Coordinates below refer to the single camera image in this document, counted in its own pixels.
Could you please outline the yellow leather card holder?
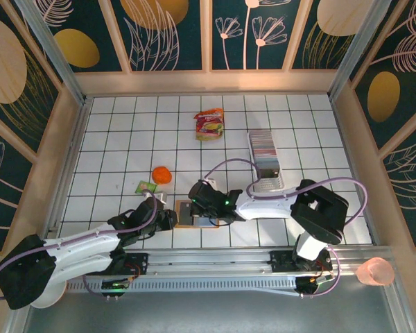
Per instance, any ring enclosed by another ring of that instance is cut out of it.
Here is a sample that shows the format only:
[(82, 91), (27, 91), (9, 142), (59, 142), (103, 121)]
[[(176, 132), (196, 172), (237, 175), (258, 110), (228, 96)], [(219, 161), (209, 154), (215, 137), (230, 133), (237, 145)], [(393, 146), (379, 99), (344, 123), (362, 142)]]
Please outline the yellow leather card holder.
[[(177, 216), (179, 218), (180, 215), (180, 203), (181, 202), (192, 202), (190, 200), (176, 200), (175, 202), (175, 211), (177, 213)], [(193, 225), (191, 226), (185, 226), (184, 229), (194, 228), (194, 229), (203, 229), (203, 228), (218, 228), (218, 220), (213, 220), (207, 217), (207, 220), (194, 220), (193, 219)]]

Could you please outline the aluminium frame post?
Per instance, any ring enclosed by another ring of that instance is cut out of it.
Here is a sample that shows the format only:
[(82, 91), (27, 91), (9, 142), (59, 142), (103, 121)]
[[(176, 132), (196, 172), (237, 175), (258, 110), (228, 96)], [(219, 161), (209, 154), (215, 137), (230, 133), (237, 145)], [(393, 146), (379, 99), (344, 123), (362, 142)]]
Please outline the aluminium frame post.
[(334, 103), (347, 83), (350, 74), (362, 57), (368, 44), (372, 40), (383, 18), (386, 16), (392, 0), (373, 0), (370, 9), (364, 16), (352, 42), (346, 51), (336, 76), (328, 91), (329, 101)]
[(391, 285), (384, 287), (384, 291), (396, 333), (416, 333), (415, 320), (401, 279), (396, 277)]
[(18, 310), (10, 310), (6, 317), (1, 333), (24, 333), (31, 318), (32, 307), (27, 306)]
[(57, 72), (63, 79), (63, 83), (71, 92), (77, 104), (80, 107), (84, 106), (85, 100), (80, 85), (55, 41), (51, 30), (44, 23), (36, 5), (31, 0), (14, 0), (14, 2), (27, 19), (28, 25), (37, 37), (37, 40), (46, 50), (47, 56), (50, 58)]

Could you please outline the black control board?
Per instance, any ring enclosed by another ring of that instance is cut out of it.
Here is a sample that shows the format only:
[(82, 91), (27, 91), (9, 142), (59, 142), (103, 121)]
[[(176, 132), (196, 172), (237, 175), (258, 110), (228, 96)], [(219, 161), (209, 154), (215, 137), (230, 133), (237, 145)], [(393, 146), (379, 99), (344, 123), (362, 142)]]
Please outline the black control board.
[(313, 295), (321, 284), (333, 281), (331, 274), (321, 276), (300, 276), (295, 278), (295, 291), (303, 295)]
[(129, 279), (103, 280), (101, 283), (102, 290), (123, 290), (130, 286)]

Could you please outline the stack of assorted cards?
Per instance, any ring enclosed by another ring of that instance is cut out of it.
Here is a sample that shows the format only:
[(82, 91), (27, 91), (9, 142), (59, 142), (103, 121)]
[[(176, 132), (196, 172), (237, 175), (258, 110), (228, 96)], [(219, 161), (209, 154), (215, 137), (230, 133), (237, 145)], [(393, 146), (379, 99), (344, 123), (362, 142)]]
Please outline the stack of assorted cards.
[(262, 178), (277, 178), (280, 172), (277, 149), (270, 130), (254, 129), (248, 132), (252, 161)]

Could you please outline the orange toy fruit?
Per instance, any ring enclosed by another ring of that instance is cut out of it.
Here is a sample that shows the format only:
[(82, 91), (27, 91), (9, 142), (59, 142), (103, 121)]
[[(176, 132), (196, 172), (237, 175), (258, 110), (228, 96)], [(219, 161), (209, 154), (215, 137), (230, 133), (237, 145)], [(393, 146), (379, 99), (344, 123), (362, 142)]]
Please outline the orange toy fruit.
[(153, 182), (157, 185), (169, 184), (173, 179), (171, 172), (165, 166), (155, 167), (151, 177)]

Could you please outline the wall panel large cream circle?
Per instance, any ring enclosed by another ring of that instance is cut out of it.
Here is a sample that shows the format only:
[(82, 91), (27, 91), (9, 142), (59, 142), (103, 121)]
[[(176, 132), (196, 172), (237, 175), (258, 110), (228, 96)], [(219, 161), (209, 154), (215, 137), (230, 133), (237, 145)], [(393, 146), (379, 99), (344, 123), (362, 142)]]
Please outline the wall panel large cream circle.
[(5, 3), (0, 0), (0, 135), (35, 162), (58, 106), (61, 85)]

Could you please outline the wall panel cream circle fronds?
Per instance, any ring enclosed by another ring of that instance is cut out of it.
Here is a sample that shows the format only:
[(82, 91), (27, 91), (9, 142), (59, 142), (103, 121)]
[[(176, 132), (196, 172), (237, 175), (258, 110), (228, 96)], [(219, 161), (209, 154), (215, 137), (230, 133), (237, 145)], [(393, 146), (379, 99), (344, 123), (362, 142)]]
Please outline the wall panel cream circle fronds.
[(312, 0), (291, 69), (337, 70), (373, 0)]

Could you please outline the wall panel white flowers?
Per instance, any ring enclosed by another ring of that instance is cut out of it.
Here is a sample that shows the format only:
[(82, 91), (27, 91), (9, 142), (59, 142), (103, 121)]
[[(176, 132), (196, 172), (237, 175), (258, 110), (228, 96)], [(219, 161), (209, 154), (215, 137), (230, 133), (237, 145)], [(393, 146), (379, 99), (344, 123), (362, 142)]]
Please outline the wall panel white flowers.
[(314, 0), (212, 0), (212, 71), (286, 71)]

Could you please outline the red soup packet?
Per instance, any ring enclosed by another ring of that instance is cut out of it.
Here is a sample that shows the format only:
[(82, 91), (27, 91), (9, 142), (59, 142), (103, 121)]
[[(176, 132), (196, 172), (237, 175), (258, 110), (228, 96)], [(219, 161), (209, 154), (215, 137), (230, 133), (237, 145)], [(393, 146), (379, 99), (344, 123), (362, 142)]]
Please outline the red soup packet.
[(196, 139), (198, 141), (213, 141), (223, 136), (225, 120), (222, 108), (199, 112), (193, 119), (196, 121)]

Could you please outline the wall panel yellow oval feather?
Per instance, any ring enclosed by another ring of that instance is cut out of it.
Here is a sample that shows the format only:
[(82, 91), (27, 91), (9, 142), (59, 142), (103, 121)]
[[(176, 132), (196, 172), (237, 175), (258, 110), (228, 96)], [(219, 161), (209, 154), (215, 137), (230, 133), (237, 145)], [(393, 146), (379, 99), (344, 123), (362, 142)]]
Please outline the wall panel yellow oval feather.
[(380, 152), (416, 115), (416, 0), (406, 0), (354, 91)]

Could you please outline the aluminium mounting rail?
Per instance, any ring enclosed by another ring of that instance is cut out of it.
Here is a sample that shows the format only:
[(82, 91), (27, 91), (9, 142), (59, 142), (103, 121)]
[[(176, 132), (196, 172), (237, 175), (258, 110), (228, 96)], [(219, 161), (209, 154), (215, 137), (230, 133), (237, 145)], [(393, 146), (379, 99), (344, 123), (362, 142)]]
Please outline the aluminium mounting rail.
[[(355, 274), (367, 260), (381, 257), (396, 266), (392, 251), (387, 246), (334, 246), (331, 262), (340, 261), (343, 275)], [(292, 247), (263, 248), (190, 248), (146, 249), (133, 253), (148, 254), (147, 276), (150, 278), (194, 278), (267, 276), (272, 274), (270, 253), (282, 250), (288, 253)]]

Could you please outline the wall panel single white flower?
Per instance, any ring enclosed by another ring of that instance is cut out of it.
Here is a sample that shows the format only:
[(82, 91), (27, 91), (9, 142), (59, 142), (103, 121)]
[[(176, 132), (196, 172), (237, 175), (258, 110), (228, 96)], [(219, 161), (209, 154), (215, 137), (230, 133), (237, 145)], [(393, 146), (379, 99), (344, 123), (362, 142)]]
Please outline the wall panel single white flower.
[(19, 232), (19, 218), (36, 153), (0, 120), (0, 255)]

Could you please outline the green snack packet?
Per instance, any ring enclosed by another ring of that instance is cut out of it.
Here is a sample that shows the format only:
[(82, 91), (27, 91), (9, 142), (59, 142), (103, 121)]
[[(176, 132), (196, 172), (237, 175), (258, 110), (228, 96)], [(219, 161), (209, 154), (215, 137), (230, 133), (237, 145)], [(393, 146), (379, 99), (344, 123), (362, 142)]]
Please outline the green snack packet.
[(155, 193), (157, 185), (155, 183), (146, 182), (146, 181), (139, 181), (137, 188), (135, 190), (136, 194), (141, 194), (144, 190), (148, 190), (152, 193)]

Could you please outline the pink plastic cup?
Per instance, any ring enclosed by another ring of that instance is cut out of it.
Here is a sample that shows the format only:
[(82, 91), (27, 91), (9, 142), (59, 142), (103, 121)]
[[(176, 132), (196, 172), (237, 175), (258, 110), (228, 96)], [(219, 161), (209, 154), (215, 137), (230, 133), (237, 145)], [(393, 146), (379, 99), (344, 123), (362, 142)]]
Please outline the pink plastic cup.
[(395, 270), (387, 260), (373, 257), (356, 269), (356, 277), (369, 286), (388, 286), (394, 282)]

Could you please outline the wall panel orange circle leaves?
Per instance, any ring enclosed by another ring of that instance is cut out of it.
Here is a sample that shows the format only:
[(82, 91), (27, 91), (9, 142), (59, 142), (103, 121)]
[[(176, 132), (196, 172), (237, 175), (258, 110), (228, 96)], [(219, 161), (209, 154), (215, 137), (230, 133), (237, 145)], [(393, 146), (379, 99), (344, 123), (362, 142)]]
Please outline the wall panel orange circle leaves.
[(200, 0), (110, 0), (132, 71), (202, 69)]

